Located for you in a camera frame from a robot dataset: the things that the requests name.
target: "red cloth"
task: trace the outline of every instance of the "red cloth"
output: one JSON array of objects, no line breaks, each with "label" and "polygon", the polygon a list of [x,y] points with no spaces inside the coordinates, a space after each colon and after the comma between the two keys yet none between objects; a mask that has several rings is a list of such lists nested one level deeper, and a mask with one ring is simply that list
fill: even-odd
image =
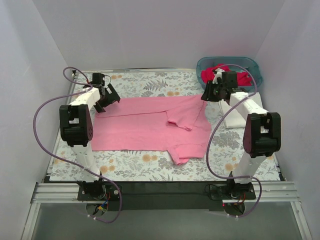
[{"label": "red cloth", "polygon": [[[205,84],[208,81],[212,81],[215,78],[215,74],[214,74],[213,70],[222,69],[222,70],[224,70],[226,72],[230,71],[228,66],[222,66],[222,65],[224,65],[224,64],[220,63],[217,66],[208,67],[206,70],[203,70],[201,72],[202,81]],[[236,79],[237,79],[237,82],[238,82],[238,86],[252,86],[251,77],[246,72],[237,72],[236,73]]]}]

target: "wall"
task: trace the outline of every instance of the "wall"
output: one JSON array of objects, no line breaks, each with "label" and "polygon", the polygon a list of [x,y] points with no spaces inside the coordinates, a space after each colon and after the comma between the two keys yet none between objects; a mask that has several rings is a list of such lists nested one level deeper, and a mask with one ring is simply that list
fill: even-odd
[{"label": "wall", "polygon": [[281,115],[278,161],[296,183],[313,239],[320,239],[319,10],[319,0],[286,0],[256,57],[263,104]]},{"label": "wall", "polygon": [[[66,94],[67,66],[32,0],[0,0],[0,239],[20,239],[36,181],[49,156],[37,145],[32,120],[48,98]],[[53,148],[58,109],[51,103],[38,118],[45,146]]]},{"label": "wall", "polygon": [[33,0],[69,66],[196,68],[254,58],[284,0]]}]

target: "blue plastic bin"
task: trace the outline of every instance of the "blue plastic bin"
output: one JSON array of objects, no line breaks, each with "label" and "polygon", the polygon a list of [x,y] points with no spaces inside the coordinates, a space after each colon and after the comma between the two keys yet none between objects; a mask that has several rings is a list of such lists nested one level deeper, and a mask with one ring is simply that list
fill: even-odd
[{"label": "blue plastic bin", "polygon": [[[259,71],[258,64],[251,58],[243,57],[243,56],[207,56],[207,57],[201,58],[196,65],[196,77],[198,78],[198,81],[201,84],[203,89],[206,88],[206,84],[201,79],[201,72],[203,70],[206,70],[207,68],[214,67],[218,64],[237,64],[247,69],[254,77],[257,87],[259,87],[263,81]],[[236,66],[229,66],[229,69],[231,71],[243,72],[242,69]],[[249,92],[252,92],[255,89],[254,86],[239,86],[239,87],[244,88]]]}]

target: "floral tablecloth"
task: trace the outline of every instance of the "floral tablecloth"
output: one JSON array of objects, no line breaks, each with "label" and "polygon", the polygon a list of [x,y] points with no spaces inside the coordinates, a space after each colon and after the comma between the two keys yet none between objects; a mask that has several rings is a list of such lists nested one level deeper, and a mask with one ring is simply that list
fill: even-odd
[{"label": "floral tablecloth", "polygon": [[[111,83],[121,98],[189,96],[203,93],[194,71],[129,71],[105,74],[111,77]],[[79,75],[77,81],[85,83],[85,78]],[[76,85],[74,92],[80,92],[81,89],[82,86]],[[94,108],[90,114],[91,119],[94,119]],[[205,114],[214,129],[222,116],[218,104],[209,102]],[[217,174],[228,176],[237,166],[244,152],[243,133],[243,128],[226,129],[223,124],[218,129],[209,156],[211,168]],[[61,139],[58,141],[56,154],[74,161],[76,156],[70,147]],[[208,171],[204,158],[190,159],[186,164],[177,166],[166,151],[122,150],[93,153],[102,174],[114,181],[220,181]],[[82,171],[77,166],[58,159],[52,162],[51,181],[77,181],[81,180],[81,176]],[[273,156],[261,164],[255,177],[262,181],[280,180]]]}]

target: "table surface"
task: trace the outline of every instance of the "table surface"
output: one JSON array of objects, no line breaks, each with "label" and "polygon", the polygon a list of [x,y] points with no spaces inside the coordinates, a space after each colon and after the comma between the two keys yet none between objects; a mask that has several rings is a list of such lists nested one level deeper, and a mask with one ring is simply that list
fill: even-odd
[{"label": "table surface", "polygon": [[[202,94],[195,71],[126,71],[105,72],[121,98],[190,96]],[[89,79],[92,72],[87,72]],[[79,75],[77,82],[86,80]],[[82,86],[75,85],[73,92],[80,92]],[[95,109],[90,111],[94,119]],[[205,115],[212,130],[222,117],[218,103],[209,102]],[[228,176],[239,163],[244,152],[242,138],[244,128],[226,129],[220,126],[211,143],[209,159],[211,168],[221,176]],[[57,139],[56,154],[75,161],[71,148]],[[97,166],[103,176],[114,181],[221,181],[207,169],[205,158],[192,158],[184,165],[174,165],[167,151],[95,151]],[[79,167],[53,159],[50,181],[78,181],[82,171]],[[279,181],[275,156],[268,157],[257,170],[255,177],[261,181]]]}]

